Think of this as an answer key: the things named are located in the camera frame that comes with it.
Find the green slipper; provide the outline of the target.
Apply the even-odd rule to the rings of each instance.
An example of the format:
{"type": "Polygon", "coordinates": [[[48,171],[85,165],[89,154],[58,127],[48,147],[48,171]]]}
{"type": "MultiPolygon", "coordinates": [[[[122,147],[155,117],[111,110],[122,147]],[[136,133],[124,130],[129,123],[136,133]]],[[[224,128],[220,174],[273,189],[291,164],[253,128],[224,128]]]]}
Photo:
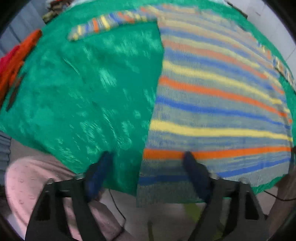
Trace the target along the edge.
{"type": "MultiPolygon", "coordinates": [[[[183,204],[183,207],[187,216],[189,216],[189,218],[191,218],[196,224],[203,220],[202,216],[205,209],[203,203],[187,203],[183,204]]],[[[212,240],[219,240],[222,238],[225,225],[226,222],[222,222],[221,218],[219,218],[212,240]]]]}

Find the dark wooden nightstand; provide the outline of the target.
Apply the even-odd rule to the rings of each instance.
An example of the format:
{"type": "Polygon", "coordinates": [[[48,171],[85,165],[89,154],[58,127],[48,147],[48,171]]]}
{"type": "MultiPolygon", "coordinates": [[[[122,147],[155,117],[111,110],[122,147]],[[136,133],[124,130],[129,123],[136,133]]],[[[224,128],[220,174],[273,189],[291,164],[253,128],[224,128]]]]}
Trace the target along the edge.
{"type": "Polygon", "coordinates": [[[239,12],[241,15],[243,15],[246,19],[248,18],[248,15],[244,13],[241,9],[238,7],[234,6],[234,4],[230,3],[229,1],[225,1],[227,5],[229,5],[231,8],[235,9],[237,12],[239,12]]]}

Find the black smartphone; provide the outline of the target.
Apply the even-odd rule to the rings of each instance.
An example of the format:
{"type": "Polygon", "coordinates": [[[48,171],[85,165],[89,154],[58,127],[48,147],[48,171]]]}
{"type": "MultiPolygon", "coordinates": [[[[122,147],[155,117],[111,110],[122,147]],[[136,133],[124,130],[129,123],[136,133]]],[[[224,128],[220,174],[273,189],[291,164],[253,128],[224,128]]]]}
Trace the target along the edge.
{"type": "Polygon", "coordinates": [[[23,73],[20,77],[17,77],[14,81],[14,84],[13,84],[13,92],[10,96],[10,99],[9,99],[9,103],[6,107],[6,111],[8,112],[11,107],[13,106],[13,104],[15,103],[15,100],[16,100],[16,96],[18,94],[18,91],[19,91],[19,87],[21,85],[21,82],[24,78],[24,76],[26,75],[26,73],[23,73]]]}

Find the red folded garment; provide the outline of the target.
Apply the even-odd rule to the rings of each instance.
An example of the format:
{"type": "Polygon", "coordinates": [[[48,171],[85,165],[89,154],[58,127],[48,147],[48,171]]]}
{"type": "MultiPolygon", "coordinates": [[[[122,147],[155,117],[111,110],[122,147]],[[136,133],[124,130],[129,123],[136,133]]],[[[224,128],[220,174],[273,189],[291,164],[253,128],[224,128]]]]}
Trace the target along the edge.
{"type": "Polygon", "coordinates": [[[15,54],[18,51],[19,48],[20,48],[20,46],[16,45],[8,54],[6,54],[4,57],[1,57],[0,74],[3,74],[4,71],[7,69],[7,66],[8,66],[9,62],[11,61],[13,56],[15,56],[15,54]]]}

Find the orange folded garment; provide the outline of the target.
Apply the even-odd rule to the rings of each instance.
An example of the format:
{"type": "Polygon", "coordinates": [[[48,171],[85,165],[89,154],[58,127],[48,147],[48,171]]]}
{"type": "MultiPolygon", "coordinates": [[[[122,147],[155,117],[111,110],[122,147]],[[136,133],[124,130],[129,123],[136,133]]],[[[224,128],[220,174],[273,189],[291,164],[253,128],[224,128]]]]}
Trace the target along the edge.
{"type": "Polygon", "coordinates": [[[37,29],[34,32],[30,33],[29,36],[27,36],[26,39],[23,40],[20,44],[18,44],[20,48],[16,52],[15,56],[13,56],[13,58],[9,62],[7,69],[4,71],[3,74],[1,74],[1,79],[0,79],[1,104],[3,104],[6,94],[8,93],[9,89],[12,87],[13,82],[15,81],[20,68],[23,66],[26,57],[30,54],[32,49],[36,46],[41,36],[42,36],[42,30],[37,29]]]}

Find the striped knit sweater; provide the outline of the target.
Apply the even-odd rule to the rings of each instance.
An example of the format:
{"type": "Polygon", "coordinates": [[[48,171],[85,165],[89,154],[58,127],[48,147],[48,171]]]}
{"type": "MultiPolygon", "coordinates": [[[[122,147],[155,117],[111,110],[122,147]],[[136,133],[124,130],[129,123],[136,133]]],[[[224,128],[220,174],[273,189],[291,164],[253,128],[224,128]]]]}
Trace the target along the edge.
{"type": "Polygon", "coordinates": [[[114,165],[106,186],[140,205],[194,202],[183,169],[186,151],[224,179],[246,178],[254,191],[292,166],[292,116],[279,75],[290,73],[238,24],[195,6],[155,4],[73,27],[77,41],[127,24],[156,22],[162,71],[139,170],[114,165]]]}

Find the white wardrobe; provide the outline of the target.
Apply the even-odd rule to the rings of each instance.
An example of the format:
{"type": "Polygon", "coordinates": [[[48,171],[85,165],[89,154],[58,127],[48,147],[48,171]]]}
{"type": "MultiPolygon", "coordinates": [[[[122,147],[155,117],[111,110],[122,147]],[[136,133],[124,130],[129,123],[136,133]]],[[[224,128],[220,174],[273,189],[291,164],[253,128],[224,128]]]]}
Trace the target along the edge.
{"type": "Polygon", "coordinates": [[[271,8],[263,1],[237,0],[230,3],[248,15],[248,21],[276,46],[290,70],[295,74],[295,42],[271,8]]]}

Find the green bed blanket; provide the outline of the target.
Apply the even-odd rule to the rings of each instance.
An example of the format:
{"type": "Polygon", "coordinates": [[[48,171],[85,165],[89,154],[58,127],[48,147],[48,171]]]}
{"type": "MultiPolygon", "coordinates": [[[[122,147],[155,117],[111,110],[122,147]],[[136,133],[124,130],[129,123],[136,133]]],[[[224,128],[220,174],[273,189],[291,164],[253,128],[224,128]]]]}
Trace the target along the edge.
{"type": "MultiPolygon", "coordinates": [[[[15,103],[8,112],[1,109],[1,130],[24,145],[52,154],[75,173],[84,172],[104,151],[115,152],[119,171],[139,170],[164,55],[156,22],[127,24],[77,41],[68,35],[73,27],[93,18],[155,4],[210,11],[238,24],[280,57],[243,16],[210,1],[79,4],[43,28],[20,70],[20,75],[26,75],[15,103]]],[[[294,139],[295,95],[280,75],[279,82],[292,116],[294,139]]]]}

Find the clothes pile with knit hat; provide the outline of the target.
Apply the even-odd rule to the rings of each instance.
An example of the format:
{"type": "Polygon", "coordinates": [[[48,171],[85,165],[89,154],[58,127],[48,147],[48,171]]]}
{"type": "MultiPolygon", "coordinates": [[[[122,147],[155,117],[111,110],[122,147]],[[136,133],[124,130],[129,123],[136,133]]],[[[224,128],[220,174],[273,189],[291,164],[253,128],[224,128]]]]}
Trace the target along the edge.
{"type": "Polygon", "coordinates": [[[49,23],[55,17],[65,11],[71,4],[72,0],[52,0],[46,1],[47,13],[42,16],[45,24],[49,23]]]}

